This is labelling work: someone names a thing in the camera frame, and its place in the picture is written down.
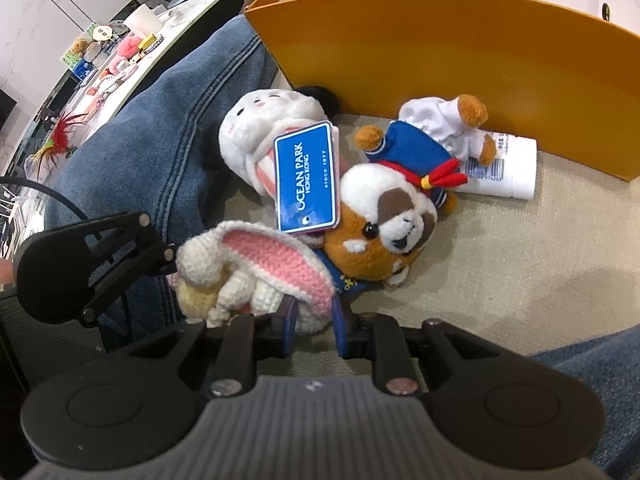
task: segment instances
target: white tube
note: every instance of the white tube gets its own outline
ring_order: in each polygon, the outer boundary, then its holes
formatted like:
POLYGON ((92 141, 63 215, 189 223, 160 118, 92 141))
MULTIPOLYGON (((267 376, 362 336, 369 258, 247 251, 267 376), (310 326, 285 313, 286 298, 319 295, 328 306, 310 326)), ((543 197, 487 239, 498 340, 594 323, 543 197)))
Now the white tube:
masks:
POLYGON ((481 166, 470 157, 461 171, 469 181, 456 191, 531 200, 536 188, 538 144, 535 139, 488 132, 498 154, 489 166, 481 166))

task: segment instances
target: television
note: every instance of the television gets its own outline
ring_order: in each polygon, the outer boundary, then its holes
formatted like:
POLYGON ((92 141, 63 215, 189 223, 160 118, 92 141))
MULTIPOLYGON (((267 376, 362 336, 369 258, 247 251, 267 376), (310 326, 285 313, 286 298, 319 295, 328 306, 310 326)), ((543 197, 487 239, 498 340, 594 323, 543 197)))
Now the television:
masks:
POLYGON ((15 100, 0 90, 0 130, 15 107, 15 100))

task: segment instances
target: beige fabric surface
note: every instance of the beige fabric surface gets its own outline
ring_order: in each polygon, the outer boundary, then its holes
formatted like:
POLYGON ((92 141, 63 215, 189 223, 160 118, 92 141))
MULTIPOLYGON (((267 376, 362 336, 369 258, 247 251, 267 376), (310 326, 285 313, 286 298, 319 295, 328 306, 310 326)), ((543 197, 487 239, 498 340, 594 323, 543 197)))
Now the beige fabric surface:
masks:
MULTIPOLYGON (((339 116, 340 150, 355 129, 388 120, 339 116)), ((533 200, 460 194, 398 288, 367 291, 353 302, 419 327, 440 317, 521 353, 554 348, 640 323, 640 185, 539 152, 533 200)), ((273 202, 236 183, 225 217, 274 225, 273 202)), ((261 372, 320 375, 364 373, 344 362, 329 329, 299 340, 283 362, 261 372)))

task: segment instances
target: red neckerchief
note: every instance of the red neckerchief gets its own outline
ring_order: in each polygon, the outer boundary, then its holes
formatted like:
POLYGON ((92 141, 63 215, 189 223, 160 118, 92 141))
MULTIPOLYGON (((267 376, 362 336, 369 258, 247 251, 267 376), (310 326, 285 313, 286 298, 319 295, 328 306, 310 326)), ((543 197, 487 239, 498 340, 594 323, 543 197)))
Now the red neckerchief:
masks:
MULTIPOLYGON (((409 184, 413 184, 426 196, 431 196, 431 189, 424 189, 422 187, 422 177, 417 173, 395 162, 389 162, 388 160, 377 160, 375 164, 381 164, 382 166, 401 173, 409 184)), ((434 168, 428 175, 431 187, 456 187, 466 184, 468 182, 466 175, 464 173, 456 173, 459 167, 460 161, 456 158, 450 158, 434 168)))

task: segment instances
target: denim leg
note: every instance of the denim leg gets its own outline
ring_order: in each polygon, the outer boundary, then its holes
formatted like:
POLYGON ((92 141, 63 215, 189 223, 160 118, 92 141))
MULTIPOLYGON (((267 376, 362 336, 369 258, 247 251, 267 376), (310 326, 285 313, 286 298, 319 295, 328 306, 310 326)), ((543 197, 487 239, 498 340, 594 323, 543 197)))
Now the denim leg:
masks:
POLYGON ((607 427, 591 461, 614 480, 640 467, 640 326, 532 356, 588 384, 602 400, 607 427))
MULTIPOLYGON (((207 175, 196 133, 217 139, 226 112, 247 92, 269 88, 276 70, 246 18, 230 20, 80 146, 53 187, 89 218, 146 211, 164 240, 183 243, 204 230, 198 197, 207 175)), ((47 203, 47 228, 77 221, 47 203)), ((135 339, 180 317, 164 278, 140 278, 127 302, 135 339)), ((121 305, 100 323, 121 333, 121 305)))

